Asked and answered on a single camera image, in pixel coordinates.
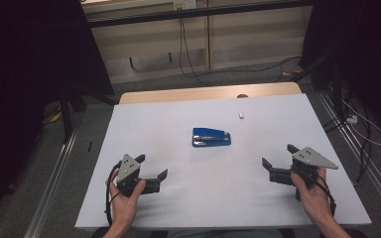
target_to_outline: power outlet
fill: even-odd
[[[187,0],[184,1],[185,9],[195,9],[196,8],[196,0]]]
[[[348,115],[347,122],[355,125],[357,123],[357,116],[356,115]]]
[[[184,1],[175,1],[175,2],[173,2],[173,10],[174,11],[185,10],[185,3],[184,3]]]

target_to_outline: finger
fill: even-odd
[[[317,181],[323,185],[326,186],[326,169],[324,167],[319,167],[317,169],[317,175],[320,176],[320,178],[317,178]]]
[[[130,196],[132,199],[138,200],[139,195],[141,195],[142,191],[144,191],[146,181],[141,179],[138,184],[135,186],[132,195]]]
[[[113,172],[112,180],[114,180],[118,174],[119,174],[119,169],[117,169],[116,171]]]
[[[113,181],[114,179],[116,179],[116,177],[117,177],[118,174],[119,174],[119,169],[117,169],[116,171],[113,172],[111,181]]]
[[[309,190],[306,187],[305,181],[296,173],[291,173],[292,181],[299,190],[301,197],[309,195]]]
[[[116,195],[117,193],[119,193],[119,188],[114,184],[113,181],[110,182],[110,188],[109,188],[109,191],[110,191],[110,195],[113,197],[114,195]]]

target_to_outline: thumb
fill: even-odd
[[[296,173],[291,173],[292,181],[299,190],[301,196],[309,195],[309,190],[306,187],[305,181]]]

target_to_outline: white table surface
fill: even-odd
[[[193,127],[227,131],[231,145],[194,148]],[[288,169],[292,159],[287,144],[299,149],[310,146],[339,166],[339,170],[327,170],[327,182],[340,224],[371,223],[309,100],[299,94],[115,106],[75,227],[107,226],[104,181],[124,154],[146,155],[142,179],[169,169],[159,193],[140,197],[133,227],[311,225],[295,199],[295,188],[269,182],[269,173],[262,167],[264,157],[275,168]]]

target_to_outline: black cable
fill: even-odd
[[[277,66],[282,67],[283,63],[285,63],[287,61],[294,60],[294,59],[300,59],[301,58],[301,57],[286,58],[286,59],[281,60],[281,62],[279,62],[277,64],[274,64],[272,66],[268,66],[268,67],[264,67],[264,68],[258,68],[258,69],[229,69],[229,70],[221,70],[221,71],[208,71],[208,72],[204,72],[204,73],[201,73],[201,74],[196,74],[194,72],[194,70],[193,70],[193,67],[192,67],[192,64],[191,64],[191,58],[190,58],[190,55],[189,55],[189,48],[188,48],[187,36],[186,36],[186,30],[185,30],[185,23],[184,23],[184,20],[182,18],[180,18],[179,21],[180,21],[180,24],[181,24],[181,50],[180,50],[180,55],[179,55],[179,66],[181,68],[181,72],[186,77],[195,77],[201,84],[204,84],[204,85],[207,85],[207,86],[212,86],[212,85],[208,85],[208,84],[202,82],[199,79],[200,77],[208,75],[208,74],[224,73],[224,72],[257,72],[257,71],[264,71],[264,70],[275,68]],[[191,69],[191,72],[192,72],[191,75],[186,74],[184,72],[184,69],[183,69],[183,66],[182,66],[182,52],[183,52],[182,45],[183,45],[183,41],[185,41],[185,46],[186,46],[186,49],[187,49],[188,61],[190,63],[190,69]]]
[[[345,98],[345,99],[343,99],[343,98],[341,98],[341,100],[344,100],[344,102],[345,103],[349,103],[349,101],[350,101],[350,98],[351,98],[351,94],[348,94],[348,97],[347,98]],[[348,115],[349,115],[349,108],[348,108],[348,106],[346,106],[345,105],[345,114],[344,114],[344,118],[343,118],[343,120],[342,121],[340,121],[338,124],[336,124],[335,126],[333,126],[333,127],[331,127],[331,128],[328,128],[328,129],[326,129],[326,130],[324,130],[326,133],[327,132],[330,132],[330,131],[333,131],[333,130],[335,130],[336,128],[339,128],[339,127],[341,127],[345,122],[346,122],[346,120],[347,120],[347,118],[348,118]],[[332,123],[332,122],[334,122],[334,121],[337,121],[338,119],[336,118],[336,117],[333,117],[330,121],[328,121],[328,122],[326,122],[325,124],[323,124],[322,125],[322,127],[323,127],[323,129],[324,129],[324,127],[326,127],[327,125],[329,125],[330,123]]]
[[[294,172],[296,172],[298,175],[310,180],[311,182],[313,182],[316,186],[318,186],[320,189],[323,190],[323,192],[329,197],[329,208],[330,208],[330,212],[332,213],[332,216],[335,215],[335,210],[336,210],[336,203],[335,203],[335,199],[333,199],[333,196],[330,194],[330,190],[329,188],[326,188],[326,187],[329,187],[326,183],[326,181],[324,180],[324,178],[318,176],[320,179],[323,180],[324,182],[324,185],[326,187],[324,187],[322,184],[320,184],[317,180],[313,179],[312,177],[310,177],[308,174],[306,174],[305,172],[299,170],[299,169],[293,169]]]
[[[277,77],[277,79],[274,82],[278,82],[281,79],[281,76],[283,76],[283,64],[285,62],[288,62],[288,61],[294,60],[294,59],[299,59],[299,58],[300,57],[293,57],[293,58],[286,58],[286,59],[281,60],[281,62],[280,62],[280,75]]]
[[[180,65],[180,67],[181,67],[181,71],[182,71],[182,73],[184,74],[184,76],[189,77],[187,74],[185,74],[184,69],[182,68],[182,41],[183,41],[183,39],[184,39],[184,40],[185,40],[185,47],[187,48],[188,61],[189,61],[189,63],[190,63],[190,70],[191,70],[191,72],[192,72],[192,74],[193,74],[192,77],[195,77],[196,80],[197,80],[198,82],[200,82],[201,84],[203,84],[203,85],[205,85],[205,86],[212,86],[212,85],[210,85],[210,84],[207,84],[207,83],[205,83],[205,82],[202,82],[202,81],[199,79],[199,77],[196,75],[196,73],[194,73],[194,71],[193,71],[193,66],[191,65],[190,51],[189,51],[189,49],[188,49],[188,42],[187,42],[187,35],[186,35],[186,31],[185,31],[185,23],[184,23],[184,19],[180,18],[179,21],[180,21],[180,23],[181,23],[181,52],[180,52],[180,54],[179,54],[179,65]]]
[[[367,131],[366,138],[368,140],[364,140],[363,145],[361,147],[361,151],[360,151],[360,172],[359,172],[358,178],[355,180],[357,182],[357,184],[360,183],[361,179],[363,178],[364,174],[367,171],[367,168],[368,168],[370,160],[371,160],[371,153],[372,153],[372,144],[369,141],[371,139],[371,127],[370,127],[370,123],[368,122],[369,115],[367,112],[367,108],[364,106],[363,103],[361,103],[361,104],[362,104],[362,107],[364,110],[365,118],[367,119],[366,123],[363,120],[361,120],[361,122],[362,122],[363,126],[366,128],[366,131]],[[364,156],[364,150],[365,150],[365,147],[367,146],[367,144],[369,145],[369,150],[368,150],[367,155],[366,155],[366,157],[367,157],[366,162],[364,163],[363,162],[363,156]]]
[[[118,195],[118,194],[116,194],[111,199],[109,199],[109,197],[110,197],[110,183],[112,182],[112,177],[113,177],[114,172],[117,169],[120,168],[121,164],[122,164],[122,161],[120,161],[118,164],[116,164],[112,168],[112,170],[110,171],[110,174],[109,174],[109,178],[107,179],[107,185],[106,185],[106,210],[104,212],[106,213],[107,221],[108,221],[110,226],[113,223],[112,218],[111,218],[110,205],[111,205],[111,202],[112,202],[113,198]]]

